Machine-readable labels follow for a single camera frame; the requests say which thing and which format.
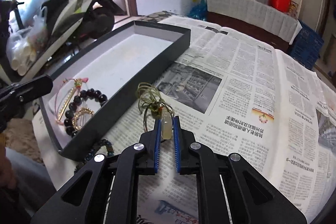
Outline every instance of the cardboard box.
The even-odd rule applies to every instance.
[[[51,75],[52,91],[40,98],[43,119],[58,153],[71,160],[83,160],[92,145],[137,100],[138,84],[153,83],[189,45],[189,29],[133,21],[102,36],[64,63]],[[71,138],[56,122],[55,96],[65,98],[73,86],[68,82],[59,89],[65,78],[79,77],[89,78],[84,90],[99,89],[108,101],[100,107],[95,100],[87,100],[87,107],[95,113]]]

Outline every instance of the gold hair clip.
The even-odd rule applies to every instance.
[[[73,120],[72,120],[72,124],[75,130],[79,131],[83,127],[84,118],[81,119],[81,117],[83,117],[85,114],[89,114],[92,117],[94,112],[85,106],[80,108],[80,110],[75,113]]]

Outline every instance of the newspaper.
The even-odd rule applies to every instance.
[[[160,23],[191,29],[190,48],[156,82],[181,126],[215,153],[240,153],[311,222],[336,187],[335,123],[319,130],[336,94],[291,57],[233,29],[177,16]],[[106,137],[119,153],[142,126],[134,104]],[[335,142],[326,145],[327,134]],[[176,173],[173,141],[161,149],[159,173],[139,180],[139,223],[198,223],[196,179]]]

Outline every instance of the metal screw cap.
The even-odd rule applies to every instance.
[[[98,154],[98,155],[95,155],[95,157],[94,157],[94,161],[96,161],[96,162],[101,162],[101,161],[103,161],[104,160],[104,155],[103,154]]]
[[[133,146],[133,148],[134,148],[135,150],[143,150],[144,147],[145,147],[145,146],[144,146],[142,143],[136,143],[136,144]]]
[[[231,154],[230,159],[232,159],[233,161],[239,161],[240,160],[240,155],[234,153]]]
[[[192,144],[190,145],[190,147],[191,147],[192,149],[197,150],[197,149],[200,149],[200,148],[201,148],[201,145],[200,145],[199,143],[192,143]]]

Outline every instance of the white tablecloth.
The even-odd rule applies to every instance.
[[[282,38],[290,45],[302,29],[300,22],[255,0],[207,0],[208,11],[240,19]]]

